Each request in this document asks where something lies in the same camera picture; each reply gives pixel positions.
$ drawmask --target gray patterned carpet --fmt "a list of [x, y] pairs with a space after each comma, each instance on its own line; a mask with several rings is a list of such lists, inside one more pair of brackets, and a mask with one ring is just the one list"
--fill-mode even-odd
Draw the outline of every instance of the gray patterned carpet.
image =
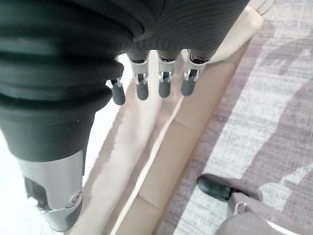
[[277, 0], [264, 15], [197, 147], [158, 235], [212, 235], [226, 204], [202, 173], [255, 190], [313, 231], [313, 1]]

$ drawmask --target rubber fingertip cap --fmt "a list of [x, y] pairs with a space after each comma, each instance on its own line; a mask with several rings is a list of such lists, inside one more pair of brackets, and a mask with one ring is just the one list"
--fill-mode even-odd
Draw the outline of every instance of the rubber fingertip cap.
[[119, 87], [117, 83], [113, 84], [112, 97], [114, 103], [117, 105], [123, 105], [125, 103], [125, 93], [123, 85]]
[[158, 93], [162, 98], [166, 98], [169, 96], [171, 92], [171, 83], [167, 81], [158, 83]]
[[190, 78], [189, 80], [184, 79], [181, 85], [181, 93], [183, 96], [190, 96], [195, 89], [196, 82]]
[[149, 96], [148, 84], [144, 84], [143, 81], [137, 85], [137, 95], [141, 100], [146, 100]]

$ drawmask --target robotic hand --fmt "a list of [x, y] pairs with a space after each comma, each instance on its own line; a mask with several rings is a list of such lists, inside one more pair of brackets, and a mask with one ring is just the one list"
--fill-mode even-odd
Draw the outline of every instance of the robotic hand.
[[27, 197], [60, 232], [82, 208], [95, 112], [125, 102], [116, 61], [127, 53], [137, 94], [148, 95], [148, 53], [159, 54], [159, 94], [189, 49], [181, 91], [193, 92], [248, 0], [4, 0], [0, 2], [0, 128]]

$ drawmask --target screw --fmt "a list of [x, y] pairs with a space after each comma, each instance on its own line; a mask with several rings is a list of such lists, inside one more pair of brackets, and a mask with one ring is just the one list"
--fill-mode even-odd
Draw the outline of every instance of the screw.
[[75, 195], [72, 199], [72, 203], [74, 203], [74, 204], [77, 203], [79, 201], [81, 195], [82, 195], [82, 192], [79, 192], [77, 195]]

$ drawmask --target beige cushion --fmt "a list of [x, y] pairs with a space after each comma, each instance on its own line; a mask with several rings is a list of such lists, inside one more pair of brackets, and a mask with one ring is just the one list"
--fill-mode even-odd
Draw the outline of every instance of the beige cushion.
[[139, 195], [116, 234], [153, 234], [248, 43], [225, 61], [206, 66], [196, 83], [195, 92], [184, 98], [170, 124]]

